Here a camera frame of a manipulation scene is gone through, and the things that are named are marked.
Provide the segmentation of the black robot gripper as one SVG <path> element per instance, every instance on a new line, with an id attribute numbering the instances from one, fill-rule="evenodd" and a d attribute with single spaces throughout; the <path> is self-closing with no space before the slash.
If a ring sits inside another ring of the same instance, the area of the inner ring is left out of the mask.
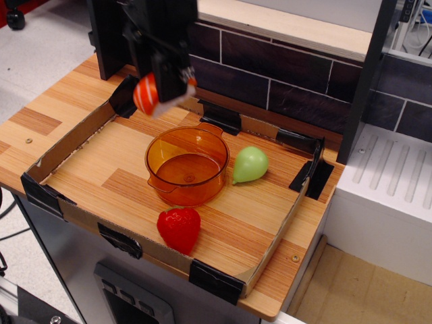
<path id="1" fill-rule="evenodd" d="M 132 63 L 140 79 L 153 71 L 159 101 L 166 103 L 196 86 L 188 28 L 198 19 L 196 1 L 120 1 L 128 22 Z"/>

